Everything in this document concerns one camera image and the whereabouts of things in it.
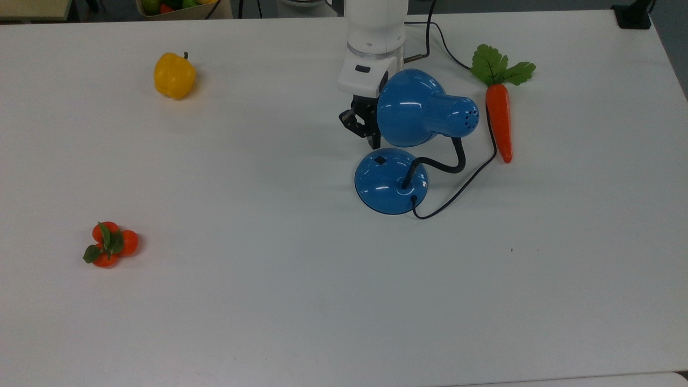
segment white table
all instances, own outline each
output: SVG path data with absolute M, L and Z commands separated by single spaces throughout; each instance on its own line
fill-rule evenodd
M 584 377 L 500 383 L 499 387 L 687 387 L 688 381 L 676 373 L 655 373 L 607 377 Z
M 538 68 L 510 87 L 514 161 L 429 221 L 354 192 L 369 148 L 336 118 L 342 19 L 0 26 L 2 384 L 687 369 L 688 105 L 655 30 L 610 11 L 435 20 L 464 61 L 489 43 Z M 409 28 L 407 54 L 423 45 Z M 412 67 L 482 105 L 438 47 Z M 183 101 L 153 88 L 166 51 L 199 71 Z M 464 174 L 429 171 L 422 213 L 488 157 L 484 121 L 464 147 Z M 410 150 L 453 162 L 445 138 Z M 140 254 L 86 265 L 98 220 L 140 233 Z

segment carrot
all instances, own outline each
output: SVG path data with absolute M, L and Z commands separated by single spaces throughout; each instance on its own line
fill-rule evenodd
M 487 110 L 490 112 L 490 124 L 499 153 L 505 163 L 513 157 L 511 150 L 511 114 L 509 112 L 509 91 L 501 83 L 487 88 L 485 93 Z
M 473 53 L 473 67 L 471 73 L 487 85 L 485 103 L 488 117 L 495 135 L 495 142 L 505 163 L 510 163 L 513 157 L 511 149 L 511 113 L 509 108 L 509 93 L 503 82 L 520 85 L 533 76 L 535 65 L 530 62 L 519 62 L 507 68 L 508 58 L 502 56 L 497 49 L 481 44 Z

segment black cable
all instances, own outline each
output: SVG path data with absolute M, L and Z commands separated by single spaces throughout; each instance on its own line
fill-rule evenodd
M 430 4 L 430 10 L 428 11 L 428 21 L 427 22 L 419 22 L 423 24 L 427 24 L 427 27 L 425 28 L 425 54 L 419 54 L 419 55 L 413 55 L 408 58 L 404 58 L 404 63 L 409 63 L 413 61 L 417 61 L 418 59 L 423 59 L 427 58 L 430 56 L 430 22 L 432 21 L 432 14 L 435 10 L 435 4 L 437 3 L 437 0 L 432 0 L 432 4 Z
M 427 22 L 425 22 L 425 21 L 407 21 L 405 24 L 426 24 L 426 23 L 427 23 Z M 447 47 L 447 41 L 444 40 L 444 34 L 442 33 L 442 28 L 440 28 L 440 26 L 439 26 L 437 23 L 435 23 L 434 21 L 430 22 L 430 24 L 432 24 L 432 25 L 434 25 L 435 27 L 437 27 L 437 30 L 440 32 L 440 37 L 442 38 L 442 44 L 444 45 L 444 49 L 447 51 L 447 54 L 449 54 L 449 56 L 450 56 L 459 66 L 463 67 L 463 68 L 466 69 L 466 70 L 470 70 L 471 68 L 470 68 L 469 66 L 466 66 L 465 64 L 461 63 L 461 61 L 459 61 L 458 59 L 456 59 L 456 57 L 454 57 L 454 56 L 452 55 L 451 51 L 449 51 L 449 47 Z
M 492 156 L 485 162 L 483 165 L 480 166 L 480 168 L 477 169 L 477 171 L 473 172 L 473 175 L 471 178 L 468 179 L 464 183 L 464 185 L 459 189 L 459 191 L 449 199 L 446 203 L 444 203 L 439 209 L 437 209 L 435 212 L 431 213 L 430 215 L 426 216 L 420 216 L 418 215 L 418 212 L 416 212 L 416 201 L 418 200 L 418 197 L 416 195 L 413 195 L 411 197 L 411 209 L 413 210 L 413 214 L 418 218 L 418 219 L 427 219 L 427 218 L 432 218 L 433 216 L 437 215 L 440 213 L 443 209 L 447 208 L 456 198 L 461 195 L 461 193 L 468 187 L 469 184 L 475 179 L 475 177 L 480 173 L 480 171 L 483 170 L 483 168 L 487 167 L 487 165 L 495 159 L 497 155 L 497 143 L 495 142 L 495 134 L 492 132 L 492 124 L 490 124 L 490 111 L 487 109 L 487 104 L 485 105 L 485 113 L 487 115 L 487 128 L 490 131 L 490 139 L 492 140 Z
M 418 168 L 418 165 L 421 164 L 427 164 L 430 167 L 437 168 L 442 172 L 447 172 L 448 174 L 458 174 L 459 172 L 463 171 L 466 167 L 466 154 L 464 153 L 464 147 L 461 144 L 461 138 L 452 137 L 451 143 L 454 144 L 454 150 L 456 150 L 456 158 L 458 159 L 458 163 L 455 167 L 442 164 L 439 161 L 433 160 L 431 158 L 417 157 L 411 162 L 411 167 L 409 168 L 409 171 L 406 173 L 406 178 L 404 179 L 404 182 L 401 183 L 401 189 L 407 189 L 409 187 L 409 183 L 413 178 L 413 174 L 416 172 L 416 168 Z
M 217 8 L 217 6 L 219 5 L 220 1 L 222 1 L 222 0 L 217 0 L 217 1 L 215 2 L 215 5 L 213 6 L 213 9 L 212 9 L 210 12 L 208 12 L 208 16 L 206 16 L 205 20 L 208 20 L 208 19 L 213 15 L 213 12 L 215 11 L 215 9 Z

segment fruit basket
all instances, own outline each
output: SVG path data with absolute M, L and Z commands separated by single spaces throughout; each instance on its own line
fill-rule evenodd
M 215 3 L 201 4 L 195 7 L 182 8 L 180 10 L 161 13 L 161 14 L 149 14 L 146 12 L 142 1 L 146 0 L 136 0 L 136 7 L 138 12 L 143 16 L 145 20 L 156 21 L 156 20 L 201 20 L 208 16 L 208 13 L 213 9 Z M 232 19 L 232 7 L 229 0 L 219 0 L 217 8 L 213 12 L 211 19 Z

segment floor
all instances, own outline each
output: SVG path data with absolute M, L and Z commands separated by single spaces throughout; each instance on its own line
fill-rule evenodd
M 239 0 L 232 2 L 233 14 L 238 15 Z M 284 14 L 286 6 L 280 0 L 246 0 L 244 18 L 257 18 L 258 1 L 264 18 Z M 86 0 L 75 0 L 81 21 L 143 21 L 136 7 L 136 0 L 97 0 L 98 12 L 91 12 Z M 614 4 L 627 5 L 632 0 L 439 0 L 437 13 L 470 12 L 518 12 L 535 10 L 594 10 L 609 9 Z M 425 14 L 430 3 L 427 0 L 409 0 L 410 14 Z M 657 0 L 652 20 L 674 67 L 683 93 L 688 95 L 688 1 Z

